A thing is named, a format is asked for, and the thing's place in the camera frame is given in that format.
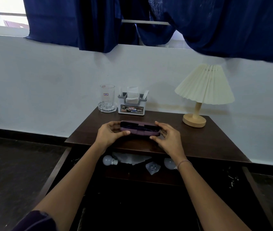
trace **blue curtain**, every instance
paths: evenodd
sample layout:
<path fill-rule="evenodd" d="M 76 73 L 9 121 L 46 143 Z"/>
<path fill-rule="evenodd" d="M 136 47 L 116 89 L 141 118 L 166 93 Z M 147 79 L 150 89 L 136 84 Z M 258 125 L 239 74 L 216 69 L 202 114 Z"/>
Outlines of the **blue curtain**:
<path fill-rule="evenodd" d="M 273 62 L 273 0 L 24 0 L 28 38 L 110 52 L 166 44 L 175 30 L 195 51 Z M 121 23 L 167 21 L 170 26 Z"/>

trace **braided bracelet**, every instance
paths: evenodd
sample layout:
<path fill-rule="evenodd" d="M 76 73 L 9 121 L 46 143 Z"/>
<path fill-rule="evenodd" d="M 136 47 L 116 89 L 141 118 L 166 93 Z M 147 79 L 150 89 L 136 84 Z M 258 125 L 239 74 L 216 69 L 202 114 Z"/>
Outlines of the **braided bracelet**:
<path fill-rule="evenodd" d="M 179 163 L 177 164 L 177 166 L 176 166 L 177 170 L 178 170 L 179 165 L 180 165 L 182 162 L 185 162 L 185 161 L 189 162 L 189 163 L 193 166 L 193 164 L 192 164 L 188 159 L 183 159 L 181 162 L 179 162 Z"/>

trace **table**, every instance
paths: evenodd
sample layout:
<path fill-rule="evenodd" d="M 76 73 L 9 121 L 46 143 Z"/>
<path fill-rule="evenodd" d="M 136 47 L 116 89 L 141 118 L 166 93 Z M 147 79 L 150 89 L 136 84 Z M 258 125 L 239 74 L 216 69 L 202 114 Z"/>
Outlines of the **table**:
<path fill-rule="evenodd" d="M 103 113 L 96 108 L 65 142 L 91 146 L 95 142 L 100 126 L 109 121 L 133 120 L 149 123 L 159 121 L 170 124 L 181 133 L 181 142 L 188 157 L 251 162 L 209 116 L 203 116 L 206 119 L 203 128 L 184 124 L 182 116 L 183 114 L 155 111 L 146 111 L 144 116 L 119 114 L 117 111 Z M 145 136 L 122 137 L 111 148 L 118 152 L 140 155 L 166 154 L 157 143 Z"/>

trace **sleeve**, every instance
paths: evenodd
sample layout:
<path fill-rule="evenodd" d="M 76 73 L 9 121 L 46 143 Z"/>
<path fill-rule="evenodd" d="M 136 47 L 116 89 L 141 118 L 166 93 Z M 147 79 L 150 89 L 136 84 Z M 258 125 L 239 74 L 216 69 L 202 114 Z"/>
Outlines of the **sleeve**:
<path fill-rule="evenodd" d="M 47 213 L 31 211 L 12 231 L 57 231 L 55 221 Z"/>

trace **lamp base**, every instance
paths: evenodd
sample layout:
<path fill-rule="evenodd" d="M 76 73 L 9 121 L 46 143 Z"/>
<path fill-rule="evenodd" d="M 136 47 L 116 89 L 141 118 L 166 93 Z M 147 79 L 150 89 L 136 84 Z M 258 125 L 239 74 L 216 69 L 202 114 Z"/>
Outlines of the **lamp base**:
<path fill-rule="evenodd" d="M 193 113 L 187 113 L 183 116 L 182 121 L 188 126 L 201 128 L 206 124 L 206 119 L 202 116 L 197 116 L 197 118 L 193 118 Z"/>

